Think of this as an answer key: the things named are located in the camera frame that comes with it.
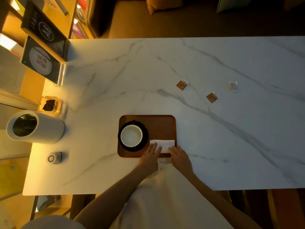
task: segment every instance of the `hand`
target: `hand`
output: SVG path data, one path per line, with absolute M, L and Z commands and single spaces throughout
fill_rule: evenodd
M 181 149 L 179 145 L 177 145 L 177 147 L 173 146 L 168 148 L 168 152 L 171 154 L 170 160 L 173 166 L 179 170 L 184 177 L 188 179 L 194 175 L 192 163 L 189 159 L 189 156 L 184 150 Z
M 158 170 L 157 160 L 161 153 L 162 147 L 159 147 L 157 151 L 156 148 L 157 143 L 151 143 L 148 149 L 143 153 L 142 157 L 140 157 L 139 163 L 136 167 L 145 175 L 145 178 Z

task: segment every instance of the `glass ashtray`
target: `glass ashtray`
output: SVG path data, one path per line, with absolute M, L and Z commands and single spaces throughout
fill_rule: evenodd
M 55 96 L 43 96 L 41 97 L 38 111 L 47 114 L 57 115 L 60 112 L 62 100 Z

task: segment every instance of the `white pot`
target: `white pot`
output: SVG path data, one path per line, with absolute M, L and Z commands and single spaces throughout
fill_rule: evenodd
M 26 114 L 33 116 L 33 122 L 35 122 L 36 118 L 37 125 L 25 136 L 16 135 L 14 133 L 14 131 L 16 132 L 16 127 L 13 128 L 14 123 L 19 117 Z M 11 139 L 42 144 L 53 144 L 57 142 L 63 135 L 64 130 L 65 124 L 61 119 L 31 110 L 23 110 L 16 113 L 10 118 L 6 126 L 6 133 Z

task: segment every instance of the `sofa armrest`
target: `sofa armrest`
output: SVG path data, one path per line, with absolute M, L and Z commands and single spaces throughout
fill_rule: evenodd
M 111 25 L 116 0 L 87 0 L 86 24 L 94 38 L 99 38 Z

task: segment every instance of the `sofa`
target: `sofa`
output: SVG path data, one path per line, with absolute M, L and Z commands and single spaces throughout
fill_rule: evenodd
M 283 0 L 253 0 L 217 14 L 218 0 L 183 0 L 151 15 L 145 0 L 87 0 L 94 38 L 181 38 L 305 35 L 305 4 L 289 12 Z

